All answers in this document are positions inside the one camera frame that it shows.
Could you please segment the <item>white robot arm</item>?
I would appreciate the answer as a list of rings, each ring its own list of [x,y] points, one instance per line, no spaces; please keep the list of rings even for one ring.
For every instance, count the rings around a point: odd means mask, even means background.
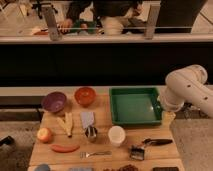
[[[162,108],[177,112],[189,102],[213,118],[213,90],[205,86],[208,73],[201,65],[190,65],[170,72],[166,88],[159,95]]]

